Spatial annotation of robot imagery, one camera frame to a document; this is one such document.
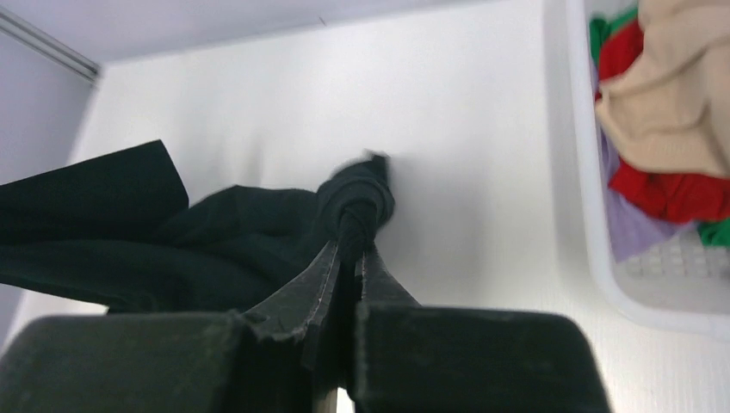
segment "beige cloth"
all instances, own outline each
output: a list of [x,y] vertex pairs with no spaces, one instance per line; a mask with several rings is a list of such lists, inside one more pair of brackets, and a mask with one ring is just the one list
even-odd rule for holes
[[602,82],[596,114],[647,172],[730,176],[730,0],[643,0],[644,52]]

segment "black fabric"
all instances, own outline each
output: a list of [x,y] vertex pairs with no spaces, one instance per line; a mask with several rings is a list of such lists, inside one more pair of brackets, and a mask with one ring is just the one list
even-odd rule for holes
[[247,310],[330,239],[354,262],[393,206],[373,155],[317,193],[235,186],[188,208],[153,142],[0,187],[0,282],[119,312]]

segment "purple cloth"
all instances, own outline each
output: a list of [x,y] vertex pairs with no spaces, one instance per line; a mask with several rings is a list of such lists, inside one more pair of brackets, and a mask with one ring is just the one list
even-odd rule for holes
[[[596,66],[593,65],[593,89],[597,90]],[[606,214],[609,221],[611,249],[616,262],[637,256],[658,243],[663,243],[679,232],[694,230],[696,224],[674,225],[662,219],[648,217],[621,194],[609,188],[611,177],[620,165],[618,152],[601,131],[601,162],[603,187],[606,193]]]

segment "white wall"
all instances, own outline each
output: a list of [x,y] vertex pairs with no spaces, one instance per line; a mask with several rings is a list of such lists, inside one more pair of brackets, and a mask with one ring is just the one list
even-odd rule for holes
[[454,0],[0,0],[97,62]]
[[[65,164],[92,87],[0,33],[0,184]],[[0,342],[21,290],[0,285]]]

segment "white surface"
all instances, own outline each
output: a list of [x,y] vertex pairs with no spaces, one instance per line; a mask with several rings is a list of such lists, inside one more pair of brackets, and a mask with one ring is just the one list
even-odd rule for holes
[[0,0],[97,62],[453,0]]
[[484,3],[113,65],[72,159],[162,139],[199,199],[234,182],[316,188],[362,148],[387,151],[398,205],[378,245],[418,299],[573,318],[616,413],[728,412],[730,345],[633,324],[591,280],[575,151],[596,136],[573,121],[592,99],[587,65],[568,53],[568,30],[585,23],[566,20],[566,3]]
[[[0,184],[65,164],[91,85],[0,33]],[[0,342],[21,290],[0,286]]]

